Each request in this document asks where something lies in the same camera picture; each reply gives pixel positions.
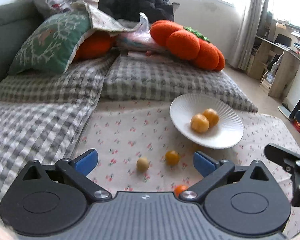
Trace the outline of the orange mandarin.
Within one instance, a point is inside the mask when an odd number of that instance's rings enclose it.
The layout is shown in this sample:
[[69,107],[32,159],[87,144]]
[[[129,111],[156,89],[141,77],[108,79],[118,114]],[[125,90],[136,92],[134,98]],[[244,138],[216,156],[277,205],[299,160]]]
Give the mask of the orange mandarin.
[[179,194],[181,194],[182,192],[186,191],[189,187],[187,185],[176,185],[174,187],[174,195],[176,197],[179,197]]

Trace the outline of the small orange-yellow tomato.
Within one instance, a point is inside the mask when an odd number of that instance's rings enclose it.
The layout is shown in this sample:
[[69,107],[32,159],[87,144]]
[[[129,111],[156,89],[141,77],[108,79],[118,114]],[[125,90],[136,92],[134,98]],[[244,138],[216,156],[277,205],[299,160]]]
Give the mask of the small orange-yellow tomato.
[[175,166],[179,163],[180,155],[176,151],[168,151],[165,154],[166,165]]

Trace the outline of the beige longan fruit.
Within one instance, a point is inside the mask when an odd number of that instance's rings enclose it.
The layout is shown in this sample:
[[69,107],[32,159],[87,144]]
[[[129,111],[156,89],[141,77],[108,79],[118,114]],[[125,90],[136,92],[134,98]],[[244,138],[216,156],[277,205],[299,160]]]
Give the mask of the beige longan fruit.
[[136,162],[136,169],[138,172],[146,172],[149,169],[150,161],[145,157],[140,157]]

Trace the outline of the white ribbed plate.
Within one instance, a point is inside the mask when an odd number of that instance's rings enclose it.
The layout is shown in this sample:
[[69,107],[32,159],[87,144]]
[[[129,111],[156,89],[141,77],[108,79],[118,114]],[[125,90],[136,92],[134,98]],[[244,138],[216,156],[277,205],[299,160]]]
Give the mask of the white ribbed plate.
[[226,103],[203,94],[184,94],[170,105],[176,129],[198,145],[231,148],[243,137],[243,123]]

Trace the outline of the large yellow tomato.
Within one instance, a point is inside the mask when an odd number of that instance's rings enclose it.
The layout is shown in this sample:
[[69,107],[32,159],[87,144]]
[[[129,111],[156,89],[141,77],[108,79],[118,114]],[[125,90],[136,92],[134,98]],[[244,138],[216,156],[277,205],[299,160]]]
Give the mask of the large yellow tomato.
[[209,129],[209,122],[202,114],[196,114],[192,117],[190,122],[191,129],[197,133],[205,133]]
[[203,116],[207,118],[210,127],[216,126],[219,122],[219,115],[214,109],[206,109]]

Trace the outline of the cherry print cloth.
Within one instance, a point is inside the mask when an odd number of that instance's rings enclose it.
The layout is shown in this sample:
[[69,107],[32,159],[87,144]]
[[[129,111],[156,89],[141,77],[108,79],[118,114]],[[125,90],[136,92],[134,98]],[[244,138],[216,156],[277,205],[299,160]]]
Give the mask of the cherry print cloth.
[[[238,116],[243,123],[240,142],[232,148],[215,150],[195,144],[174,127],[168,102],[99,102],[74,154],[80,155],[91,148],[97,150],[98,166],[89,179],[112,194],[173,191],[176,185],[191,186],[201,179],[193,166],[193,153],[200,150],[213,159],[228,159],[237,165],[262,161],[285,195],[291,198],[290,175],[268,161],[263,153],[264,147],[272,142],[299,154],[300,148],[290,131],[281,119],[271,115],[240,111]],[[166,165],[168,151],[179,153],[177,165]],[[140,157],[150,161],[146,172],[136,169]]]

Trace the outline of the grey checkered quilt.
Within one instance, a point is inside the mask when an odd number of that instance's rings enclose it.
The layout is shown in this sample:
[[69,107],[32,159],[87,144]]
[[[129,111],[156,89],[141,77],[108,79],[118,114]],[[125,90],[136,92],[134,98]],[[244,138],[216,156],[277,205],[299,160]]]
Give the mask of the grey checkered quilt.
[[0,82],[0,202],[29,160],[50,164],[72,155],[100,98],[173,101],[186,93],[258,111],[224,72],[204,71],[175,57],[137,59],[109,52],[73,63],[61,75],[29,71],[6,77]]

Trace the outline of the wooden desk shelf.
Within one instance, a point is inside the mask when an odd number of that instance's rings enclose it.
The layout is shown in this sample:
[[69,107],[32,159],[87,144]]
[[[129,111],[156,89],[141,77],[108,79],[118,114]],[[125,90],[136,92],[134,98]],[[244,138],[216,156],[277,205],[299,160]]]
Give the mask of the wooden desk shelf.
[[300,65],[300,27],[267,16],[257,33],[245,73],[273,98],[284,98]]

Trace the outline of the green patterned pillow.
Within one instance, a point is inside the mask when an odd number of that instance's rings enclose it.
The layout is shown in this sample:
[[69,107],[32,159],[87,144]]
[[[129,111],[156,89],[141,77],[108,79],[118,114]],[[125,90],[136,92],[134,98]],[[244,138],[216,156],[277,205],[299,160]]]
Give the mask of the green patterned pillow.
[[63,74],[75,58],[79,46],[92,33],[86,10],[52,15],[23,43],[8,74],[17,75],[30,69]]

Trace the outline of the orange pumpkin cushion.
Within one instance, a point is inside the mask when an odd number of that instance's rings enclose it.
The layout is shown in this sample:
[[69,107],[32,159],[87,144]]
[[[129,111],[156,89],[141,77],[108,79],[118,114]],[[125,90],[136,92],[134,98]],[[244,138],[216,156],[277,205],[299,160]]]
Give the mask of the orange pumpkin cushion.
[[200,32],[168,20],[154,22],[150,35],[172,55],[195,67],[220,72],[225,67],[222,52]]

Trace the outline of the folded pink cloth stack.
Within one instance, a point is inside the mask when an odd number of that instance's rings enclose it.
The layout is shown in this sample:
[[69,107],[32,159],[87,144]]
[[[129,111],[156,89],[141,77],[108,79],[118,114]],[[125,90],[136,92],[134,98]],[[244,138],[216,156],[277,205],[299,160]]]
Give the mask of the folded pink cloth stack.
[[154,53],[165,53],[166,49],[159,46],[150,35],[148,17],[140,13],[139,22],[132,22],[124,19],[117,20],[123,27],[130,31],[117,35],[117,45],[125,50],[151,51]]

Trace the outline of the floral beige cloth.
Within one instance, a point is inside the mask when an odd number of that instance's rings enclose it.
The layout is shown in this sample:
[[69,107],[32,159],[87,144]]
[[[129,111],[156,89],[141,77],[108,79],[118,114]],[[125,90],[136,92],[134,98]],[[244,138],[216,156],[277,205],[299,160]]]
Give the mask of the floral beige cloth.
[[108,14],[98,9],[96,3],[77,1],[72,3],[74,9],[85,9],[90,18],[92,29],[107,31],[109,33],[134,32],[141,26],[140,22],[130,22],[127,20],[115,20]]

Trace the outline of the grey curtain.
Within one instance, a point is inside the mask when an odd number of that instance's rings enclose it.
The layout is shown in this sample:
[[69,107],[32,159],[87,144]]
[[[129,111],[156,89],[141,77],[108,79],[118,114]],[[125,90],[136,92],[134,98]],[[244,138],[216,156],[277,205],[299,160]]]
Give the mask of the grey curtain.
[[247,69],[255,37],[266,19],[268,1],[246,0],[242,23],[228,59],[230,66]]

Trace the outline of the green sofa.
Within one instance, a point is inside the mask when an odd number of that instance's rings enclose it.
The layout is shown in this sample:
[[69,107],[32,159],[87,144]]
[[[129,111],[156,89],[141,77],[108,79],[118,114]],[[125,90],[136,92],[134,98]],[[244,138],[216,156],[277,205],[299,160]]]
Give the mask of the green sofa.
[[0,82],[27,38],[43,23],[33,0],[0,6]]

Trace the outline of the black jacket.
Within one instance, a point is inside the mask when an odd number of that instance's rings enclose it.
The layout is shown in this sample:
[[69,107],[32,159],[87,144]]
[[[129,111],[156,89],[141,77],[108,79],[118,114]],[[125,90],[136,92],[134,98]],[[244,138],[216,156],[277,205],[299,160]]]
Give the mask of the black jacket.
[[141,12],[149,23],[174,20],[170,0],[99,0],[98,9],[116,20],[138,22]]

